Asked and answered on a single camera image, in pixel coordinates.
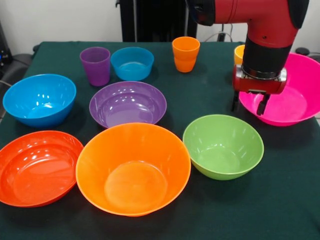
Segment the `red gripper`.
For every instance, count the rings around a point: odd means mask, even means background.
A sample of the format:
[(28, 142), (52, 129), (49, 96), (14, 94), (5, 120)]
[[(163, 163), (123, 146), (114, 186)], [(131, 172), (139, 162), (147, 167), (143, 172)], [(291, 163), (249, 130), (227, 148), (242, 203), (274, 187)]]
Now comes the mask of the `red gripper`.
[(261, 100), (257, 106), (256, 114), (261, 116), (264, 114), (270, 96), (278, 95), (283, 92), (287, 84), (288, 72), (283, 68), (279, 75), (273, 79), (260, 79), (249, 76), (242, 70), (242, 65), (236, 64), (233, 67), (232, 86), (234, 89), (231, 111), (235, 112), (239, 107), (239, 93), (258, 94)]

